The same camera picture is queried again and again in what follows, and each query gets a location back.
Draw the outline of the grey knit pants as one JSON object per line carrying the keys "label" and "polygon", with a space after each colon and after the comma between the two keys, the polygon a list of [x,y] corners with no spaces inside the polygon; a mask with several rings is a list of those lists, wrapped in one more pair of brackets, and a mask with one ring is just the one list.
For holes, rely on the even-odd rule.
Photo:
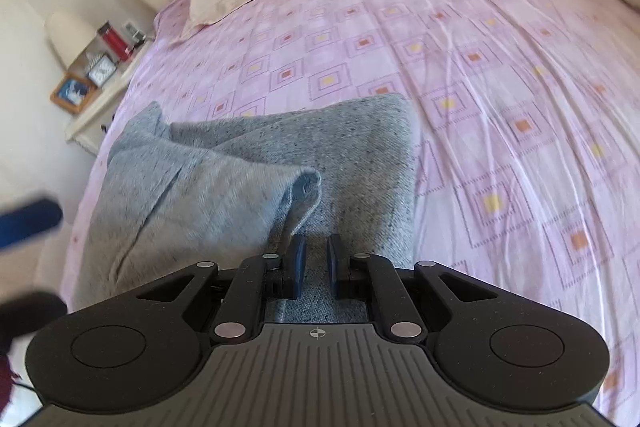
{"label": "grey knit pants", "polygon": [[73,295],[85,308],[200,261],[237,268],[307,241],[304,291],[267,308],[273,322],[361,322],[363,305],[329,288],[326,241],[407,268],[416,166],[400,94],[320,109],[167,122],[160,106],[114,142]]}

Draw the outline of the cream white nightstand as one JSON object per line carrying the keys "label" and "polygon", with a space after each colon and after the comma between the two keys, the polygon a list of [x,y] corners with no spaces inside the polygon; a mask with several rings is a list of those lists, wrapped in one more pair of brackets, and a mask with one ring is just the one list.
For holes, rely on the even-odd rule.
{"label": "cream white nightstand", "polygon": [[127,63],[119,65],[115,74],[107,80],[89,105],[70,120],[64,130],[66,143],[75,143],[89,154],[98,155],[132,76],[154,41],[153,37],[146,40]]}

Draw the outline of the pink patterned bed sheet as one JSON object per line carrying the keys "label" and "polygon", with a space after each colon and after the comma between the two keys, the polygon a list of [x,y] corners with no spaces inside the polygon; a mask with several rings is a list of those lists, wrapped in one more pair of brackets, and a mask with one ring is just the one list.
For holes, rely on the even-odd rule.
{"label": "pink patterned bed sheet", "polygon": [[416,104],[416,247],[599,329],[600,411],[639,421],[639,17],[618,0],[254,0],[156,39],[110,139],[397,92]]}

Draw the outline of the small white alarm clock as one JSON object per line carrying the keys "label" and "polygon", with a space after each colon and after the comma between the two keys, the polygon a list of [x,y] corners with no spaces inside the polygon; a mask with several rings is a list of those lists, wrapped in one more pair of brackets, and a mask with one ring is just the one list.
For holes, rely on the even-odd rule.
{"label": "small white alarm clock", "polygon": [[103,53],[89,65],[87,77],[97,88],[102,88],[104,83],[115,74],[116,70],[117,64],[107,53]]}

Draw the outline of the red water bottle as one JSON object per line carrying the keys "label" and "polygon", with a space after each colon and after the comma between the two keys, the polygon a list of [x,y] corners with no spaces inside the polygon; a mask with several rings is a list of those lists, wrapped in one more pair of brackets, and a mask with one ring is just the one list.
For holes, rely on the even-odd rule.
{"label": "red water bottle", "polygon": [[128,46],[126,41],[109,22],[105,22],[96,32],[111,51],[119,58],[119,61],[127,62],[130,59],[132,55],[130,46]]}

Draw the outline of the white table lamp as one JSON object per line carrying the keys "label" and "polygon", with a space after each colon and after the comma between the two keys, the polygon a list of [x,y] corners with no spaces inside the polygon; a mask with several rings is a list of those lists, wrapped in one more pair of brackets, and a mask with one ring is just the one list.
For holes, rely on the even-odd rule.
{"label": "white table lamp", "polygon": [[70,68],[98,34],[96,28],[79,15],[58,10],[44,23],[48,38],[61,63]]}

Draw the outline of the wooden picture frame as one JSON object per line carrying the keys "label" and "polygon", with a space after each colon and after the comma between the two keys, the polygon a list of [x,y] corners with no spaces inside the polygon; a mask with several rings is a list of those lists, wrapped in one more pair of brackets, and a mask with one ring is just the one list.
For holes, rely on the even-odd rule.
{"label": "wooden picture frame", "polygon": [[50,94],[50,101],[67,113],[77,115],[96,96],[99,89],[88,79],[66,72]]}

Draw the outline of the white wall outlet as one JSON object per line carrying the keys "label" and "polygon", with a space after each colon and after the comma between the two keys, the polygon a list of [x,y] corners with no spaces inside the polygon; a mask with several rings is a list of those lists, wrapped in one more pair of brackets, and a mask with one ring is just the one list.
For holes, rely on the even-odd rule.
{"label": "white wall outlet", "polygon": [[140,36],[139,28],[134,23],[126,22],[122,25],[126,34],[130,37],[131,40],[138,41]]}

